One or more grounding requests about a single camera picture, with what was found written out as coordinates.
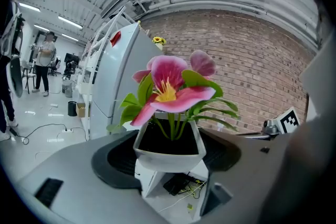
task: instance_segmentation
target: white sneaker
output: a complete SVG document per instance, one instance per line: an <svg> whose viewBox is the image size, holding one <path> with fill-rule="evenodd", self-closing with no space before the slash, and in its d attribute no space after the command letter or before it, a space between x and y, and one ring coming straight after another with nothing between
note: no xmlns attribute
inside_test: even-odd
<svg viewBox="0 0 336 224"><path fill-rule="evenodd" d="M0 142L1 141L5 141L5 140L9 140L11 138L11 135L6 133L3 133L0 131Z"/></svg>
<svg viewBox="0 0 336 224"><path fill-rule="evenodd" d="M8 121L8 126L16 127L18 125L19 124L17 123L17 121L15 119L13 119L12 121Z"/></svg>

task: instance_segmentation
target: red sticker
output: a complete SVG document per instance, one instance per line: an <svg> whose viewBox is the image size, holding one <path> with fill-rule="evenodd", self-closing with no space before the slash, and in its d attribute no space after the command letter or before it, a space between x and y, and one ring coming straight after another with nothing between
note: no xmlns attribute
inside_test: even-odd
<svg viewBox="0 0 336 224"><path fill-rule="evenodd" d="M110 40L111 41L111 44L112 44L112 47L114 47L114 45L117 43L117 41L121 38L121 32L118 31L114 37L112 37L112 39Z"/></svg>

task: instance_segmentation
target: brick wall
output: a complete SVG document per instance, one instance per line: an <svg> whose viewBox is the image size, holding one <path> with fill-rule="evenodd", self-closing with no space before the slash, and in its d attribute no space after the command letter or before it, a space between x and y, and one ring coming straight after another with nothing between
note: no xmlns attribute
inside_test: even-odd
<svg viewBox="0 0 336 224"><path fill-rule="evenodd" d="M239 108L239 120L226 118L240 133L260 131L265 119L276 117L292 105L304 120L306 93L299 75L313 53L285 30L252 16L220 10L170 13L142 21L151 37L167 40L166 55L176 55L188 63L194 50L203 50L216 60L212 79L224 98ZM224 108L221 103L215 107ZM206 112L223 119L220 114ZM214 121L200 126L223 130Z"/></svg>

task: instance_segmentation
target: gray shirt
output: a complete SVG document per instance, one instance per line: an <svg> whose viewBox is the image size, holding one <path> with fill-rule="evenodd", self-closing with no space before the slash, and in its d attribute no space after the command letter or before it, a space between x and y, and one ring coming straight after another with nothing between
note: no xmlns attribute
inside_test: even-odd
<svg viewBox="0 0 336 224"><path fill-rule="evenodd" d="M36 65L41 67L50 67L51 62L56 55L56 48L55 43L53 41L47 42L44 41L41 45L38 46L39 48L43 47L43 50L51 50L50 54L41 54L41 51L38 52L36 58Z"/></svg>

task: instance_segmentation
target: pink flower petal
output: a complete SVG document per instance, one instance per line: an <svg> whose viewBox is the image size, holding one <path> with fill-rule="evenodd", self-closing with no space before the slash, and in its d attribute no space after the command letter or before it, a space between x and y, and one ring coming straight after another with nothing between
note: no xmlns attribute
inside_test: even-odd
<svg viewBox="0 0 336 224"><path fill-rule="evenodd" d="M157 56L154 56L152 59L149 60L149 62L147 63L147 69L152 69L152 64L156 58Z"/></svg>
<svg viewBox="0 0 336 224"><path fill-rule="evenodd" d="M132 79L134 79L137 83L140 83L142 78L146 77L150 72L150 70L140 70L132 76Z"/></svg>
<svg viewBox="0 0 336 224"><path fill-rule="evenodd" d="M190 55L190 64L194 71L203 76L211 76L216 71L214 59L201 50L196 50Z"/></svg>
<svg viewBox="0 0 336 224"><path fill-rule="evenodd" d="M176 56L157 56L152 64L152 79L162 91L161 81L169 79L170 85L177 90L183 85L182 71L188 68L185 60Z"/></svg>
<svg viewBox="0 0 336 224"><path fill-rule="evenodd" d="M144 107L141 109L140 113L135 117L135 119L131 122L130 125L132 126L141 126L152 117L152 115L155 113L156 108L151 106L151 103L155 100L155 98L158 95L156 93L152 94L147 103L144 105Z"/></svg>
<svg viewBox="0 0 336 224"><path fill-rule="evenodd" d="M151 106L169 113L179 113L186 111L196 103L209 100L215 94L215 89L211 87L189 87L176 93L176 100L169 102L153 102Z"/></svg>

